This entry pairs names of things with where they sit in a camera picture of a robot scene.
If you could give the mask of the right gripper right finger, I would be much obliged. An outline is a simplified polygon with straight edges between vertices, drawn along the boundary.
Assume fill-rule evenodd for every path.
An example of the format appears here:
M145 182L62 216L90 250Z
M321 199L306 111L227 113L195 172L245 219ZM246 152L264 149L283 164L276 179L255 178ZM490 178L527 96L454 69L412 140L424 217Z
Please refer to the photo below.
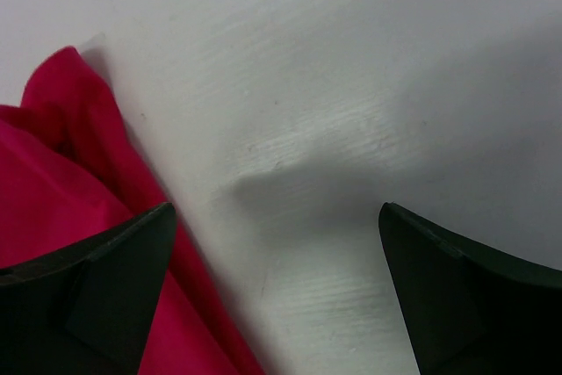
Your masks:
M422 374L559 374L561 272L394 203L378 228Z

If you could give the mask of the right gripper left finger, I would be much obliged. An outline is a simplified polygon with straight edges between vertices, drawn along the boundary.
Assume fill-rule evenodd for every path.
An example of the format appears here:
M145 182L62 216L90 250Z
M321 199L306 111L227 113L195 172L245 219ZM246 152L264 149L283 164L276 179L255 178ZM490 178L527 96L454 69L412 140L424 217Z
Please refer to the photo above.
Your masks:
M135 374L177 232L160 204L1 270L3 374Z

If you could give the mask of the crimson red t-shirt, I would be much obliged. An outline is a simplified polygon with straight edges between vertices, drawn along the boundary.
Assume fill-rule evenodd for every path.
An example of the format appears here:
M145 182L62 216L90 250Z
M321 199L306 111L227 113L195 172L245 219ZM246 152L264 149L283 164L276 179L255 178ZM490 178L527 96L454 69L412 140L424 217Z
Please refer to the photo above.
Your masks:
M1 270L169 203L128 139L111 89L73 47L1 109ZM174 247L135 374L259 374L203 259L177 219Z

